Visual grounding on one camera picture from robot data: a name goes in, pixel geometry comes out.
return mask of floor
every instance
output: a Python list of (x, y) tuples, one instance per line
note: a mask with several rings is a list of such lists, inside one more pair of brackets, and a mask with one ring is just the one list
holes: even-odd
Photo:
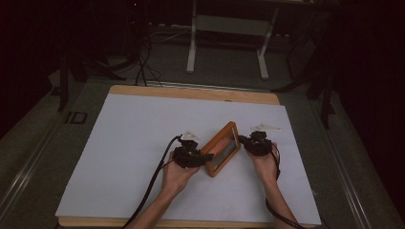
[[(264, 81), (254, 48), (212, 41), (207, 34), (199, 34), (196, 68), (192, 74), (187, 73), (188, 35), (185, 31), (174, 38), (166, 33), (151, 37), (152, 50), (144, 66), (148, 86), (270, 93), (291, 82), (285, 37), (270, 40), (266, 53), (270, 79)], [(143, 50), (142, 58), (146, 59), (148, 53)], [(58, 97), (48, 94), (2, 138), (0, 228), (42, 229), (57, 225), (54, 212), (109, 88), (115, 84), (133, 85), (138, 72), (139, 65), (134, 65), (117, 72), (127, 80), (114, 81), (89, 70), (86, 83), (71, 79), (70, 102), (63, 112), (57, 112)], [(58, 74), (50, 75), (50, 79), (57, 79)], [(323, 219), (316, 228), (405, 228), (340, 104), (339, 94), (332, 95), (334, 114), (330, 115), (327, 130), (319, 118), (321, 98), (308, 100), (307, 88), (303, 85), (277, 95), (288, 110)], [(66, 122), (69, 112), (88, 114), (86, 122)]]

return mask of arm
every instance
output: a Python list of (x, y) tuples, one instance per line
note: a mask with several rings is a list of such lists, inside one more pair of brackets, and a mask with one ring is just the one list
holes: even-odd
[[(274, 158), (270, 154), (266, 156), (254, 156), (249, 152), (247, 153), (253, 161), (259, 179), (262, 181), (266, 192), (266, 198), (271, 209), (281, 216), (298, 223), (277, 185), (277, 167)], [(293, 228), (276, 217), (274, 217), (274, 226), (277, 229)]]
[(185, 188), (188, 179), (199, 168), (183, 169), (176, 162), (170, 162), (163, 168), (163, 181), (158, 196), (125, 229), (152, 229), (169, 208), (172, 200)]

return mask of black device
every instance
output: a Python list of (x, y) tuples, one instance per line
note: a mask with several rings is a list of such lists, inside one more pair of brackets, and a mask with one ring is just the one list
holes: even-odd
[(251, 154), (265, 156), (272, 152), (273, 147), (271, 140), (266, 139), (266, 137), (266, 132), (255, 131), (250, 134), (250, 137), (239, 135), (239, 141)]
[(193, 140), (182, 140), (180, 147), (176, 147), (173, 153), (173, 159), (182, 168), (194, 168), (200, 167), (205, 164), (206, 161), (210, 161), (213, 158), (213, 154), (203, 155), (200, 150), (197, 150), (198, 143)]

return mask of forearm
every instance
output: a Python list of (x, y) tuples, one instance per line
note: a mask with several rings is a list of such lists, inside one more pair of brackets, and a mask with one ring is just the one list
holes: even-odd
[[(263, 182), (263, 185), (265, 187), (266, 191), (266, 198), (267, 202), (270, 205), (271, 209), (278, 213), (279, 215), (295, 222), (297, 222), (297, 219), (295, 216), (292, 214), (291, 210), (289, 209), (286, 200), (284, 199), (278, 185), (276, 182)], [(274, 226), (277, 229), (281, 228), (292, 228), (285, 222), (281, 221), (280, 219), (273, 217), (274, 218)]]
[(151, 204), (137, 216), (125, 229), (152, 229), (169, 208), (173, 195), (160, 192)]

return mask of wooden frame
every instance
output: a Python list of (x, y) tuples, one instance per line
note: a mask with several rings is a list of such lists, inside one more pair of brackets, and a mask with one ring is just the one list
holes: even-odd
[(236, 123), (230, 121), (201, 149), (203, 155), (214, 155), (211, 161), (205, 162), (208, 174), (217, 175), (240, 148)]

